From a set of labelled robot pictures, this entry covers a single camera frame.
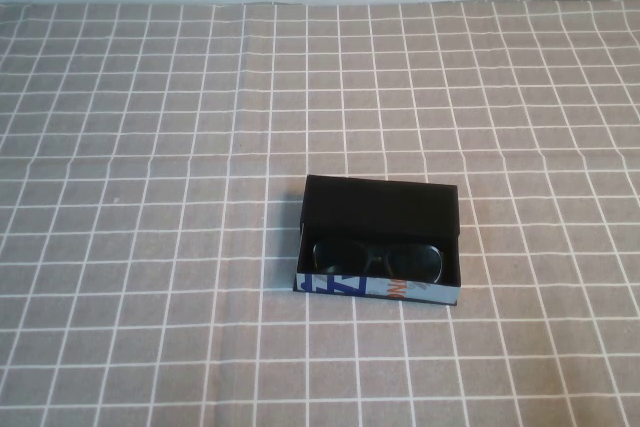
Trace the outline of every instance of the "glasses lens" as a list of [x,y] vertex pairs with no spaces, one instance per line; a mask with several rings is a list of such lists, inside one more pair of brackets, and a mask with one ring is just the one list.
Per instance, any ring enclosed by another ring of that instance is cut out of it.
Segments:
[[442,255],[431,245],[398,245],[389,251],[386,261],[390,273],[399,279],[433,283],[442,272]]
[[358,275],[368,259],[364,247],[350,240],[324,239],[313,246],[316,271],[322,274]]

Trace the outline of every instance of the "eyeglasses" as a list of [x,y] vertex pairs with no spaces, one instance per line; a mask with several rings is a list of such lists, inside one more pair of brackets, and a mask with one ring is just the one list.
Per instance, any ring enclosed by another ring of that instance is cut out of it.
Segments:
[[369,275],[436,283],[442,273],[442,253],[429,244],[378,245],[327,238],[313,246],[319,274]]

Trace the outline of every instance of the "gray tablecloth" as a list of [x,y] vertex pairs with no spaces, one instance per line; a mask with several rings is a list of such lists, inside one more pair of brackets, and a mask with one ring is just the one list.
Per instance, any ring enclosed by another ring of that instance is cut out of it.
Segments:
[[[0,425],[640,425],[640,0],[0,7]],[[307,173],[459,187],[454,308],[292,293]]]

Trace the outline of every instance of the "grid pattern tablecloth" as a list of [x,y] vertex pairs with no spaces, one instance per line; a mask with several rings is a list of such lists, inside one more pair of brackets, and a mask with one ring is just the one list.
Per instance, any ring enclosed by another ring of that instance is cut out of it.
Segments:
[[[640,425],[640,0],[0,9],[0,425]],[[307,173],[459,305],[290,292]]]

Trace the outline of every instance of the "glasses case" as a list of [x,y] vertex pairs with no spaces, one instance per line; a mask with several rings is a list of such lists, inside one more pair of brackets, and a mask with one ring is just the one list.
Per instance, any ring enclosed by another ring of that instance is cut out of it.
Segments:
[[309,175],[300,234],[296,291],[457,303],[455,185]]

